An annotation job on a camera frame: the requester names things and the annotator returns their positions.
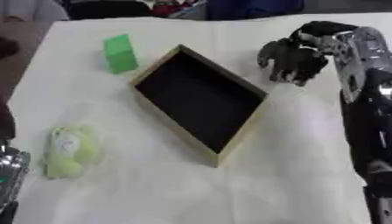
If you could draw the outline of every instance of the stuffed animal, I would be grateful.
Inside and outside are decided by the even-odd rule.
[[[77,178],[101,156],[102,150],[91,126],[57,127],[49,135],[45,175],[49,179]]]

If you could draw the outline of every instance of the wooden tray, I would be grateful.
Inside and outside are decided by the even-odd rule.
[[[138,101],[218,166],[266,93],[179,45],[131,83]]]

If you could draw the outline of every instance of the green cube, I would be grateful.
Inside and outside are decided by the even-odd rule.
[[[137,69],[137,57],[127,34],[105,39],[104,48],[110,71],[113,74]]]

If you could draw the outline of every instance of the white tablecloth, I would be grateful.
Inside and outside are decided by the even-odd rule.
[[[17,118],[13,144],[33,156],[16,223],[369,223],[332,63],[303,88],[268,82],[256,64],[264,44],[312,20],[370,25],[392,39],[392,14],[54,24],[10,100]],[[139,108],[128,88],[138,71],[108,72],[102,41],[123,33],[131,36],[141,68],[184,44],[270,92],[262,119],[222,167],[207,166]],[[39,160],[47,131],[85,108],[85,118],[101,127],[104,160],[82,178],[43,178]]]

